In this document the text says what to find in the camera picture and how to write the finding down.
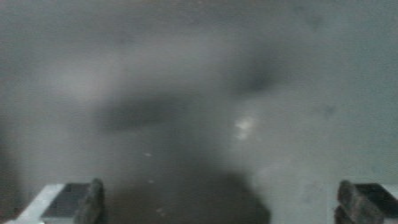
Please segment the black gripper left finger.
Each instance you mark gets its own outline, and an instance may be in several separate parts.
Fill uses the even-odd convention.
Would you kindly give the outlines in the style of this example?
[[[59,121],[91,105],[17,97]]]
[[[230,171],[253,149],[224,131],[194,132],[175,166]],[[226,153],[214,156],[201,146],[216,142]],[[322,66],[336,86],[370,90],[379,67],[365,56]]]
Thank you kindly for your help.
[[[15,224],[105,224],[102,180],[49,184],[15,219]]]

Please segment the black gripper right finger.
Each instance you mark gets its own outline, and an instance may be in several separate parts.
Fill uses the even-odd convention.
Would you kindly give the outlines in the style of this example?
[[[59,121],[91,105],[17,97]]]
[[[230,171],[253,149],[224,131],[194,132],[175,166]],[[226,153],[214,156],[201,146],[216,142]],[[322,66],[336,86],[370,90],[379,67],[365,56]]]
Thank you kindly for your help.
[[[398,184],[342,181],[335,224],[398,224]]]

